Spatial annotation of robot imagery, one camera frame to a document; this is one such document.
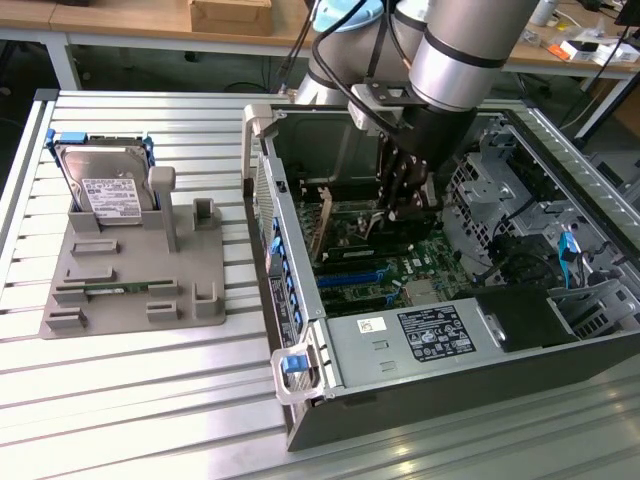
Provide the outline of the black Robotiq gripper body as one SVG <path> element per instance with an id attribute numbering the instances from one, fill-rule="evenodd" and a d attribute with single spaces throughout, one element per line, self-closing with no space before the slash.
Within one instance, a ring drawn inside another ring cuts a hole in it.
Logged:
<path id="1" fill-rule="evenodd" d="M 477 108 L 455 112 L 431 105 L 403 109 L 394 134 L 399 149 L 439 170 L 459 147 L 477 115 Z"/>

